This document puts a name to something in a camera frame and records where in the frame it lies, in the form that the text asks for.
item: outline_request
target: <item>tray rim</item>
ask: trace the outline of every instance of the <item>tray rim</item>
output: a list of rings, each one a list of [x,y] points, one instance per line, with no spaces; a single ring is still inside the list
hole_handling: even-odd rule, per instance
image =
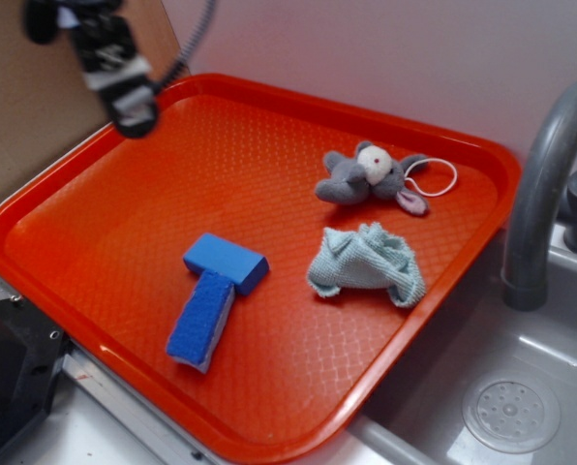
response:
[[[390,143],[404,148],[406,145],[397,138],[399,134],[403,135],[402,140],[408,140],[411,135],[419,134],[422,138],[428,136],[436,139],[438,144],[448,144],[457,149],[465,147],[471,151],[482,151],[489,157],[487,159],[480,157],[481,160],[476,164],[480,165],[481,171],[485,171],[484,165],[487,163],[488,167],[486,168],[490,174],[497,176],[500,180],[500,182],[495,183],[498,189],[498,202],[487,220],[463,246],[456,258],[448,265],[446,271],[433,283],[420,304],[409,313],[380,354],[362,373],[351,390],[341,399],[336,410],[325,419],[319,428],[291,441],[290,444],[272,445],[255,444],[247,441],[244,444],[239,441],[238,435],[234,431],[228,434],[227,431],[223,431],[227,428],[219,420],[214,422],[210,420],[209,416],[206,416],[199,424],[188,424],[186,428],[188,432],[212,450],[229,460],[248,463],[273,463],[291,460],[331,439],[351,420],[370,392],[376,388],[382,377],[392,368],[394,361],[435,314],[445,297],[505,221],[514,201],[514,191],[520,177],[520,167],[506,148],[489,140],[237,77],[209,74],[180,79],[160,96],[160,108],[162,110],[167,109],[178,101],[196,95],[215,95],[249,105],[252,104],[252,100],[249,99],[254,99],[258,107],[271,110],[282,108],[282,114],[300,119],[310,119],[317,124],[320,124],[318,118],[324,114],[331,116],[333,123],[327,123],[325,126],[358,134],[364,139],[394,139],[394,142]],[[370,134],[364,135],[362,131],[356,133],[355,121],[367,121]],[[394,127],[395,131],[392,136],[389,136],[390,125]],[[385,132],[385,138],[379,137],[383,132]],[[38,204],[101,159],[107,151],[123,140],[111,125],[106,126],[95,136],[65,155],[61,161],[14,193],[0,206],[0,276],[14,288],[23,290],[22,292],[28,295],[40,308],[60,308],[58,318],[60,324],[65,328],[73,325],[79,326],[80,321],[76,320],[72,314],[72,311],[75,313],[76,310],[58,295],[45,294],[40,283],[34,282],[26,270],[15,266],[14,263],[8,263],[5,253],[7,232]],[[151,377],[131,363],[123,362],[119,354],[109,349],[106,345],[106,341],[110,339],[108,335],[100,340],[96,336],[97,329],[93,327],[94,324],[87,319],[85,319],[85,324],[88,325],[86,332],[90,336],[85,337],[84,347],[101,362],[114,369],[134,388],[145,393],[153,392],[149,399],[165,413],[170,412],[167,415],[182,419],[201,414],[201,412],[197,412],[196,408],[193,408],[195,406],[184,405],[177,392],[160,389],[162,395],[158,395],[158,388]],[[116,341],[112,340],[111,342],[117,347],[119,346]]]

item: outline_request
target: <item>white wall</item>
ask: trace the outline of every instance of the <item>white wall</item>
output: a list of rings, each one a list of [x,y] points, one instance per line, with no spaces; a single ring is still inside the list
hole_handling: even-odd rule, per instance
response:
[[[189,38],[203,0],[163,0]],[[577,0],[218,0],[191,61],[462,131],[523,160],[577,80]]]

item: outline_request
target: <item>white string loop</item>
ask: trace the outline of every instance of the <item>white string loop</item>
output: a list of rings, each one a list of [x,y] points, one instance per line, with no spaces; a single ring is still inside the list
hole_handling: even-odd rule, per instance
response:
[[[444,165],[447,165],[448,167],[450,167],[450,169],[452,170],[453,173],[453,178],[452,178],[452,182],[450,182],[450,184],[445,188],[442,189],[441,191],[435,192],[435,193],[429,193],[429,192],[424,192],[422,191],[419,186],[417,185],[417,182],[415,182],[415,180],[411,177],[409,177],[409,173],[411,170],[413,170],[413,168],[417,167],[418,165],[422,165],[424,163],[430,163],[430,162],[439,162],[439,163],[443,163]],[[415,188],[415,190],[417,192],[419,192],[421,195],[423,195],[424,197],[439,197],[442,196],[443,194],[447,193],[450,191],[450,189],[452,189],[454,187],[454,185],[456,184],[456,181],[459,177],[458,172],[456,171],[456,168],[454,167],[454,165],[452,165],[450,162],[448,162],[447,160],[443,160],[441,158],[427,158],[425,160],[419,160],[415,163],[412,163],[408,168],[407,171],[405,171],[405,182],[410,182],[413,187]]]

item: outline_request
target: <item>blue sponge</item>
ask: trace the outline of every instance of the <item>blue sponge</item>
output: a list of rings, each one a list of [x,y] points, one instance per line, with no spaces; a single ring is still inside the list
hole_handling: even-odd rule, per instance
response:
[[[235,291],[248,295],[269,271],[269,264],[263,255],[209,233],[183,260],[200,274],[200,280],[168,340],[167,353],[206,373]]]
[[[168,355],[206,373],[233,301],[232,282],[204,271],[168,339]]]
[[[211,270],[232,281],[237,292],[248,295],[269,271],[267,259],[256,252],[210,233],[203,234],[183,257],[197,274]]]

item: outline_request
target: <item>dish towel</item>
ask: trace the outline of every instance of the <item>dish towel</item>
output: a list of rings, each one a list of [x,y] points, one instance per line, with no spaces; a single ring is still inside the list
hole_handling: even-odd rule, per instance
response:
[[[358,232],[323,230],[319,254],[308,270],[308,283],[321,297],[342,288],[387,289],[398,307],[413,307],[426,285],[406,241],[379,223],[360,225]]]

